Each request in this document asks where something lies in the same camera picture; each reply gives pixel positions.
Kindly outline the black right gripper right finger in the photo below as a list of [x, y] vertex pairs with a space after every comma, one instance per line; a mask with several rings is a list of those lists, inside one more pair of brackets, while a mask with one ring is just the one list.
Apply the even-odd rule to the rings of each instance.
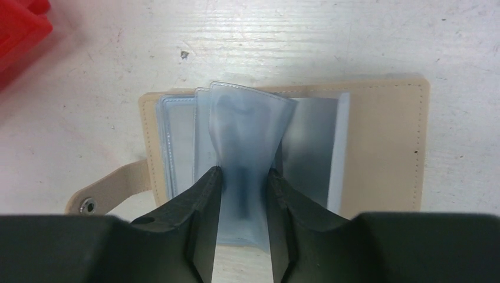
[[274, 282], [498, 282], [499, 218], [364, 212], [343, 218], [276, 170], [266, 184]]

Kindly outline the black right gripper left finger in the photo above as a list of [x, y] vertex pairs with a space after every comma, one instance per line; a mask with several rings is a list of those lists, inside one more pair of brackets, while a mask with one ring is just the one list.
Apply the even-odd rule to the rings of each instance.
[[1, 217], [2, 282], [211, 282], [222, 170], [157, 209], [114, 216]]

